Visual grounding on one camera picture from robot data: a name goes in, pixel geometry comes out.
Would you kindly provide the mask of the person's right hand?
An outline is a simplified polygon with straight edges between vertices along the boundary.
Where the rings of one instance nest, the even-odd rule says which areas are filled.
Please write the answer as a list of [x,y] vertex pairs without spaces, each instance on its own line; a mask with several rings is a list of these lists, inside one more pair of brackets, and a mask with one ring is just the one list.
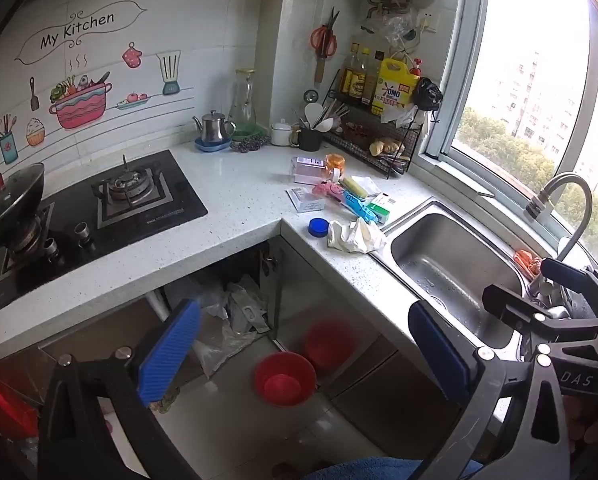
[[570,453],[581,445],[598,443],[598,399],[591,396],[564,396],[564,412]]

